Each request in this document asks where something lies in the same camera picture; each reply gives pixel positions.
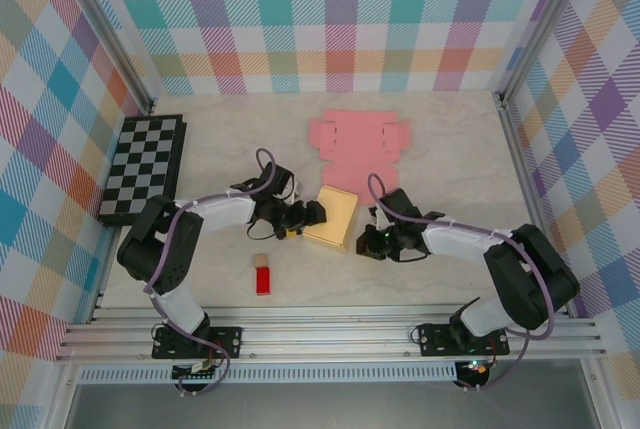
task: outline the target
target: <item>red block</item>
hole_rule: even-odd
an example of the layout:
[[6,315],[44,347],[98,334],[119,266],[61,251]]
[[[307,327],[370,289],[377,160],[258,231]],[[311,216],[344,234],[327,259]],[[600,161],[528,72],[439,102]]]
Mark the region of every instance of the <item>red block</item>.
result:
[[271,276],[269,267],[256,267],[256,294],[268,296],[271,294]]

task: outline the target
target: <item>white marble surface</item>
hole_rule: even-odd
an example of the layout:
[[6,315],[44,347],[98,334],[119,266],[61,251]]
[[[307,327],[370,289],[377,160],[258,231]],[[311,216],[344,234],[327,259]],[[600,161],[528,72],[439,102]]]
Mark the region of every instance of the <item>white marble surface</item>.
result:
[[[509,228],[528,220],[525,203],[491,94],[486,91],[406,94],[163,96],[157,114],[183,113],[188,123],[178,198],[225,190],[257,176],[257,147],[269,148],[304,185],[320,188],[318,151],[307,143],[309,119],[324,108],[398,111],[411,121],[411,146],[398,163],[400,184],[423,213],[437,210],[461,222]],[[251,241],[246,227],[200,238],[188,283],[204,306],[387,305],[463,303],[491,295],[486,268],[443,256],[411,264],[355,254],[355,238],[370,222],[361,209],[349,254],[302,238]],[[254,235],[270,226],[256,226]],[[252,256],[266,253],[270,296],[256,296]],[[148,307],[141,283],[117,263],[104,307]]]

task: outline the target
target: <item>checkered pattern backdrop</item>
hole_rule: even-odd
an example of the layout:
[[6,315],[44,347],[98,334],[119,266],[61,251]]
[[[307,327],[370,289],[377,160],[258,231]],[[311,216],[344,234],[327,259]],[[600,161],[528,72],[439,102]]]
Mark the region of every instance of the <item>checkered pattern backdrop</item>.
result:
[[30,428],[105,257],[94,216],[139,109],[75,0],[0,0],[0,15],[0,428]]
[[640,416],[640,0],[571,0],[515,98],[549,230]]
[[485,88],[524,2],[124,0],[169,94]]

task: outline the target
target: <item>black and white checkered board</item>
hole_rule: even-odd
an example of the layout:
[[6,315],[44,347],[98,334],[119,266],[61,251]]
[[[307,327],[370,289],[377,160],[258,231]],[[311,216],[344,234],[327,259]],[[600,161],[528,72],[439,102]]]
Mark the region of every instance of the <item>black and white checkered board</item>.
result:
[[125,119],[98,220],[131,225],[150,197],[175,198],[186,128],[180,115]]

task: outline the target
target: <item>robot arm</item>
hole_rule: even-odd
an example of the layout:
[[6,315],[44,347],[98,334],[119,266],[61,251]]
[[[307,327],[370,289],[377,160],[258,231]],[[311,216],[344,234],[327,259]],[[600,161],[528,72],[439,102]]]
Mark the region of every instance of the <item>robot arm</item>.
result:
[[[275,166],[273,182],[266,189],[257,194],[244,194],[262,186],[271,171],[269,163],[259,178],[232,186],[219,197],[191,206],[178,219],[162,272],[149,295],[156,308],[187,334],[207,339],[209,331],[209,318],[185,282],[200,235],[262,219],[268,221],[274,235],[282,239],[288,232],[326,221],[324,208],[317,201],[309,201],[306,207],[302,201],[296,201],[293,174],[280,166]],[[165,245],[161,235],[167,233],[183,205],[184,202],[174,202],[165,196],[147,201],[118,249],[117,260],[131,277],[145,283],[152,279]],[[193,345],[194,352],[201,349],[198,344],[185,343]]]
[[[422,218],[402,189],[385,194],[380,202],[397,214]],[[569,267],[544,234],[530,224],[513,231],[480,234],[457,227],[442,213],[431,212],[424,216],[424,219],[437,220],[437,224],[431,225],[393,218],[380,207],[372,208],[371,213],[376,217],[376,225],[368,225],[358,238],[356,251],[361,255],[378,260],[389,257],[396,262],[404,262],[400,253],[404,249],[413,249],[422,252],[423,257],[440,254],[487,266],[498,296],[478,298],[450,319],[451,338],[462,352],[474,339],[495,330],[515,324],[533,330],[548,319],[540,285],[505,238],[522,245],[535,263],[555,310],[579,292],[580,286]]]

